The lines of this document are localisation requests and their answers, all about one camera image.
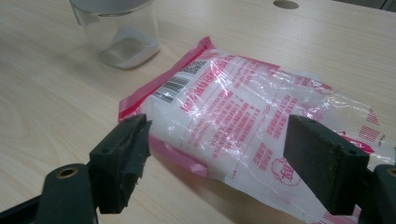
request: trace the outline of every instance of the black plastic bracket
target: black plastic bracket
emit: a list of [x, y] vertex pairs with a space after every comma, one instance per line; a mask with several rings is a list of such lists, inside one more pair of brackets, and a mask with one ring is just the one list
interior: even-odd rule
[[0, 223], [97, 223], [128, 205], [149, 153], [146, 115], [125, 119], [90, 153], [90, 162], [49, 173], [42, 194], [0, 213]]
[[368, 154], [319, 122], [290, 115], [283, 155], [332, 215], [357, 204], [360, 223], [396, 220], [396, 167], [371, 172]]

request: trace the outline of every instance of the light wood grain surface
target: light wood grain surface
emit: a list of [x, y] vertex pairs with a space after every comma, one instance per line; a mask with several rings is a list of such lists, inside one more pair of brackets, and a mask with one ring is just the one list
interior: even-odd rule
[[[134, 70], [98, 62], [68, 1], [0, 6], [0, 211], [88, 153], [117, 124], [119, 101], [204, 36], [231, 53], [306, 71], [367, 102], [396, 142], [396, 14], [329, 0], [158, 0], [161, 51]], [[300, 223], [154, 154], [130, 206], [102, 223]]]

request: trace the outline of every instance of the transparent container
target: transparent container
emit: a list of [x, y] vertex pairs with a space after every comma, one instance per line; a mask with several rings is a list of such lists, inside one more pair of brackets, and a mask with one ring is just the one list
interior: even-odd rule
[[99, 61], [121, 69], [160, 49], [153, 0], [70, 0]]

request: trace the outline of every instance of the plastic bag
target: plastic bag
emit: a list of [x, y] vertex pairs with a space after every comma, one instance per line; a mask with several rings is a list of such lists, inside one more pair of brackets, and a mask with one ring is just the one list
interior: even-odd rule
[[307, 223], [354, 223], [360, 209], [330, 215], [283, 158], [289, 114], [344, 136], [371, 155], [370, 169], [395, 158], [368, 105], [277, 65], [223, 52], [209, 37], [120, 102], [120, 120], [139, 113], [153, 121], [151, 148]]

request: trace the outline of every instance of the transparent plastic packaging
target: transparent plastic packaging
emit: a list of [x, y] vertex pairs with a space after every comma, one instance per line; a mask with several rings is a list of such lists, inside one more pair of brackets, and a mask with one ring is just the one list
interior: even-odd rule
[[102, 63], [138, 66], [159, 49], [153, 0], [70, 0], [78, 23]]
[[309, 77], [216, 49], [204, 38], [168, 72], [120, 102], [119, 119], [146, 113], [150, 147], [306, 223], [355, 223], [330, 215], [283, 158], [290, 114], [315, 119], [371, 155], [395, 153], [370, 106]]

